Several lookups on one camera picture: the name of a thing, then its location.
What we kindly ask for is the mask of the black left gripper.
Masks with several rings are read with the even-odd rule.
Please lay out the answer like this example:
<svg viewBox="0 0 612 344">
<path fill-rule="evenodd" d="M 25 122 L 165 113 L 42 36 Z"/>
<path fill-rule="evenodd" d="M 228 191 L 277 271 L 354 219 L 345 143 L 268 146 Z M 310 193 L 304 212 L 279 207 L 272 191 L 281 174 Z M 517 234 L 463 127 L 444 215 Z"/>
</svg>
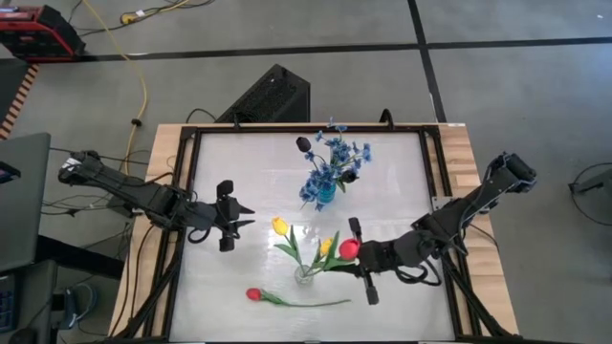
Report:
<svg viewBox="0 0 612 344">
<path fill-rule="evenodd" d="M 240 214 L 254 214 L 255 211 L 237 202 L 231 196 L 234 190 L 233 181 L 224 180 L 216 186 L 216 200 L 206 204 L 198 202 L 195 206 L 194 228 L 209 232 L 213 227 L 221 231 L 219 250 L 229 252 L 234 250 L 237 229 L 255 222 L 255 220 L 239 220 Z"/>
</svg>

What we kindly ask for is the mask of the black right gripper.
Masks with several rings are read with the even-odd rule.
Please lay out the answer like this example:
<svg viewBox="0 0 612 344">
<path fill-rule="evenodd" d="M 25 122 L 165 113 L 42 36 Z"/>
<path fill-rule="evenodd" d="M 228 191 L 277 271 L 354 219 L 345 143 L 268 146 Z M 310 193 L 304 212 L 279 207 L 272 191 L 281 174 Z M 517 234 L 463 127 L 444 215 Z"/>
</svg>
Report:
<svg viewBox="0 0 612 344">
<path fill-rule="evenodd" d="M 356 264 L 345 265 L 340 268 L 342 272 L 350 273 L 357 278 L 361 278 L 365 287 L 366 299 L 369 305 L 379 303 L 379 295 L 374 286 L 372 274 L 398 269 L 396 254 L 392 252 L 392 242 L 367 241 L 361 238 L 361 224 L 356 217 L 349 218 L 348 223 L 353 233 L 354 239 L 358 244 Z"/>
</svg>

